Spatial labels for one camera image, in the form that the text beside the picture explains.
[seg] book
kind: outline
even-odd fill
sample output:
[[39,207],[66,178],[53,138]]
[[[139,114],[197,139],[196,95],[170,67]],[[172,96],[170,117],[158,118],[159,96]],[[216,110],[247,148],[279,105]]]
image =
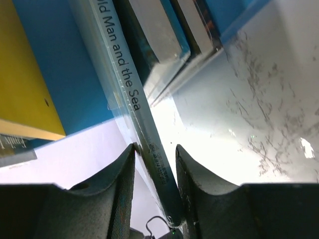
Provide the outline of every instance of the book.
[[204,0],[170,0],[170,2],[187,37],[191,55],[158,98],[151,102],[152,106],[174,94],[222,48],[218,30]]
[[109,107],[123,123],[119,128],[137,142],[144,173],[150,178],[148,186],[169,224],[178,227],[183,222],[179,191],[114,4],[110,0],[69,3],[108,102],[112,102]]
[[169,0],[118,0],[114,5],[152,102],[190,56],[187,40]]
[[113,119],[68,1],[12,1],[65,134]]
[[0,1],[0,10],[0,133],[61,139],[63,126],[12,1]]

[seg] yellow book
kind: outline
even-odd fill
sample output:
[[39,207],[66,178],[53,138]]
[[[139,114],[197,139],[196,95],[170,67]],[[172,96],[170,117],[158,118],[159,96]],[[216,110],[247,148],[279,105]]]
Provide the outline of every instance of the yellow book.
[[58,140],[65,136],[11,0],[0,0],[0,133]]

